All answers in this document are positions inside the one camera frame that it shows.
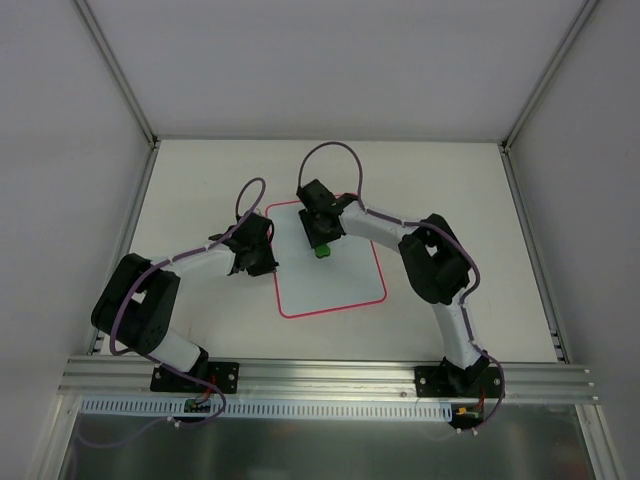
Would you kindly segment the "pink framed whiteboard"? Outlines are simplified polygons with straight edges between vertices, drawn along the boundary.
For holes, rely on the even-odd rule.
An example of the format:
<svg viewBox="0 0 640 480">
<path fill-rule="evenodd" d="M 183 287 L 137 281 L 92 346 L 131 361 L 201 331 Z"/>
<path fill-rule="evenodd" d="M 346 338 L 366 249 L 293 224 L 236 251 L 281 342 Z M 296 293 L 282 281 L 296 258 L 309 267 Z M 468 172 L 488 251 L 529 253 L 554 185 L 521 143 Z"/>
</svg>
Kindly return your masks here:
<svg viewBox="0 0 640 480">
<path fill-rule="evenodd" d="M 274 283 L 281 316 L 299 319 L 384 302 L 387 288 L 374 244 L 343 237 L 329 244 L 329 257 L 318 259 L 298 216 L 301 209 L 299 201 L 266 208 L 275 227 L 272 250 L 279 266 Z"/>
</svg>

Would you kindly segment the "green whiteboard eraser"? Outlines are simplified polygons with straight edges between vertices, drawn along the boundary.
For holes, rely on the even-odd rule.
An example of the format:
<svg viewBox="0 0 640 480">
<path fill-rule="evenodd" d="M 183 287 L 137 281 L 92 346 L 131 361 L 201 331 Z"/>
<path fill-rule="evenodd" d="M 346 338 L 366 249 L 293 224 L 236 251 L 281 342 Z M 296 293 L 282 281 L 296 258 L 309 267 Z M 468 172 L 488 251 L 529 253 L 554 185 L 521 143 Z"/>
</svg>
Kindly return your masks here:
<svg viewBox="0 0 640 480">
<path fill-rule="evenodd" d="M 318 259 L 327 258 L 331 255 L 331 248 L 328 244 L 318 245 L 314 248 L 314 254 Z"/>
</svg>

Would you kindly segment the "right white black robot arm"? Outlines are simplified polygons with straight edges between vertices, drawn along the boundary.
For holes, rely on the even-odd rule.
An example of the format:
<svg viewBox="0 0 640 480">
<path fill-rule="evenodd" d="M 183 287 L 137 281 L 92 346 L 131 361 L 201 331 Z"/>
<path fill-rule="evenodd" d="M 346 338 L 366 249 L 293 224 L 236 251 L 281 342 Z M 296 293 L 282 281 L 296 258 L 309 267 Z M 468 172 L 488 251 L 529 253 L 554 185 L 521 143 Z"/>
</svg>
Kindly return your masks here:
<svg viewBox="0 0 640 480">
<path fill-rule="evenodd" d="M 444 356 L 426 382 L 441 395 L 469 396 L 480 388 L 490 360 L 478 345 L 467 297 L 477 285 L 469 273 L 477 266 L 446 220 L 433 214 L 403 221 L 364 205 L 355 194 L 334 195 L 319 180 L 298 186 L 304 232 L 313 249 L 346 236 L 358 237 L 398 253 L 413 291 L 433 308 Z"/>
</svg>

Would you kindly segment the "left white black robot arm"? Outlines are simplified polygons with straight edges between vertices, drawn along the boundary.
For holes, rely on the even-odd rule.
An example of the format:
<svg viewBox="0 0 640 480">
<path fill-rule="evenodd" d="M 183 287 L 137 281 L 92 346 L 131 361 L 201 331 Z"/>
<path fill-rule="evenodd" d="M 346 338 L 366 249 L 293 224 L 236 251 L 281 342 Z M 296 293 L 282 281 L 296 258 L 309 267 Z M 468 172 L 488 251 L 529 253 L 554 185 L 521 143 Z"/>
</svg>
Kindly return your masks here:
<svg viewBox="0 0 640 480">
<path fill-rule="evenodd" d="M 184 280 L 204 284 L 241 272 L 251 277 L 275 272 L 274 234 L 272 220 L 250 213 L 205 246 L 172 259 L 155 264 L 128 254 L 94 306 L 91 323 L 110 337 L 116 354 L 149 357 L 173 372 L 183 389 L 196 391 L 211 377 L 209 354 L 171 327 L 180 287 Z"/>
</svg>

